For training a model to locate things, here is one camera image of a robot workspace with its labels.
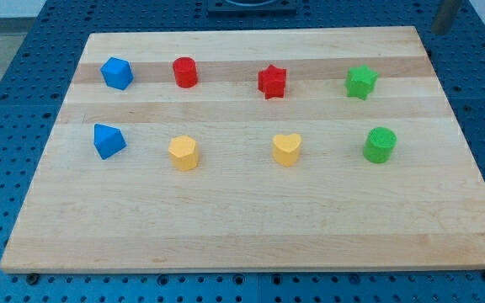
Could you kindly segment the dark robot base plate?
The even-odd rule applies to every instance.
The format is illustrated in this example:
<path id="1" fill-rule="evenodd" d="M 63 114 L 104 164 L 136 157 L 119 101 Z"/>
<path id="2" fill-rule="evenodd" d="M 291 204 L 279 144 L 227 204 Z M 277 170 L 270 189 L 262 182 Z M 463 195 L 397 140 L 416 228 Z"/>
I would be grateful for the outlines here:
<path id="1" fill-rule="evenodd" d="M 294 13 L 297 0 L 206 0 L 208 14 Z"/>

